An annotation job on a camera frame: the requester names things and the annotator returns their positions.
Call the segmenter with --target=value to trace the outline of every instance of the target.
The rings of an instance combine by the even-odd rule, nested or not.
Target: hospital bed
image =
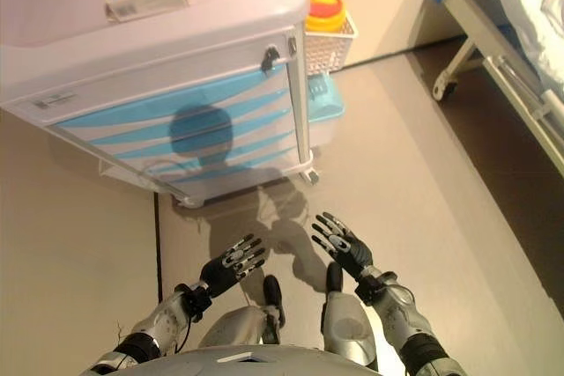
[[[436,79],[433,97],[445,100],[459,73],[483,65],[564,176],[564,0],[500,0],[526,58],[476,0],[435,1],[468,37]]]

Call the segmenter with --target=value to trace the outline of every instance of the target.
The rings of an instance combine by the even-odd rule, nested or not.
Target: yellow container
[[[309,0],[306,30],[320,33],[338,33],[346,20],[342,0]]]

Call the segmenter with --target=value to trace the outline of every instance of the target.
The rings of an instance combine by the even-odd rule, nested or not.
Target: white wire basket
[[[306,31],[306,65],[308,75],[340,70],[353,40],[359,35],[353,19],[346,12],[345,23],[339,33]]]

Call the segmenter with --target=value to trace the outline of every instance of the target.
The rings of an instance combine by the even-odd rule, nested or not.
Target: robot finger
[[[241,270],[241,271],[237,272],[235,277],[237,278],[238,281],[241,281],[242,279],[247,277],[250,272],[252,272],[256,268],[260,268],[262,265],[264,265],[264,259],[256,260],[256,261],[250,263],[249,266],[245,270]]]
[[[315,229],[316,231],[318,231],[319,233],[321,233],[322,236],[323,236],[325,239],[327,239],[327,240],[328,240],[329,237],[331,236],[331,233],[330,233],[330,232],[327,232],[327,230],[325,230],[325,228],[322,228],[322,227],[321,227],[320,225],[318,225],[318,224],[311,224],[311,227],[314,228],[314,229]]]
[[[240,246],[242,246],[243,244],[245,244],[246,242],[250,241],[253,239],[255,235],[250,233],[249,235],[246,235],[245,237],[243,237],[242,239],[238,240],[235,244],[233,244],[230,248],[228,248],[226,250],[226,252],[223,254],[225,257],[233,254],[235,251],[237,251],[239,249]]]
[[[252,242],[249,242],[250,240],[252,240],[253,236],[254,236],[253,234],[247,235],[244,239],[237,242],[237,244],[235,244],[233,247],[229,248],[223,254],[224,258],[221,262],[223,263],[224,267],[228,268],[228,267],[232,266],[234,263],[236,263],[240,259],[242,259],[242,257],[250,249],[258,246],[262,242],[262,240],[260,238],[253,240]]]
[[[323,212],[323,216],[328,218],[344,235],[350,235],[356,238],[353,232],[338,217],[334,217],[328,211]]]
[[[247,264],[257,258],[259,255],[264,254],[266,250],[264,248],[259,248],[258,250],[256,250],[255,252],[253,252],[252,254],[249,254],[247,257],[245,257],[243,260],[241,260],[240,262],[237,262],[233,269],[235,269],[236,272],[238,272],[239,270],[243,269],[245,266],[247,266]]]
[[[321,246],[321,248],[323,250],[325,250],[331,257],[335,258],[337,256],[337,250],[335,250],[335,248],[331,244],[325,242],[324,240],[322,240],[321,238],[319,238],[316,235],[312,235],[311,239],[316,244],[319,244]]]
[[[335,234],[335,235],[344,235],[346,234],[346,232],[343,231],[343,229],[341,229],[341,227],[339,227],[335,222],[333,222],[332,220],[321,216],[321,215],[315,215],[315,218],[321,222],[322,224],[324,224],[327,229],[329,229],[331,231],[331,233]]]
[[[351,244],[343,240],[338,235],[331,235],[329,237],[329,242],[332,246],[334,246],[334,248],[342,251],[343,253],[348,253],[349,251],[351,251]]]

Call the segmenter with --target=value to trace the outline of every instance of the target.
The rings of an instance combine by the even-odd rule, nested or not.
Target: white bedsheet
[[[543,11],[544,1],[501,0],[501,4],[543,84],[564,101],[564,38]]]

